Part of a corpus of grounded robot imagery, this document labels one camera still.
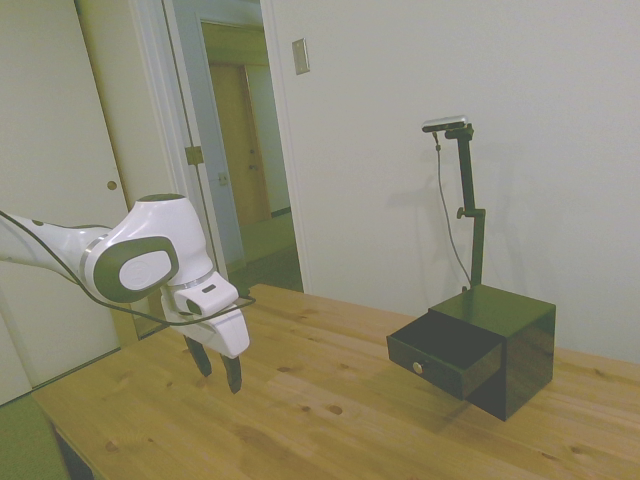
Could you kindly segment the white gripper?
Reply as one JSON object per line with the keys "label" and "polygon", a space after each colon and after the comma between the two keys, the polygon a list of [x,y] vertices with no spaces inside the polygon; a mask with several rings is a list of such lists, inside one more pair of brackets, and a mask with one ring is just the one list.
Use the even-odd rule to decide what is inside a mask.
{"label": "white gripper", "polygon": [[185,335],[188,351],[200,374],[204,377],[212,374],[205,345],[221,353],[232,394],[242,388],[239,355],[250,344],[243,313],[235,304],[238,299],[237,289],[217,272],[196,283],[161,288],[165,318],[170,323],[178,323],[174,329]]}

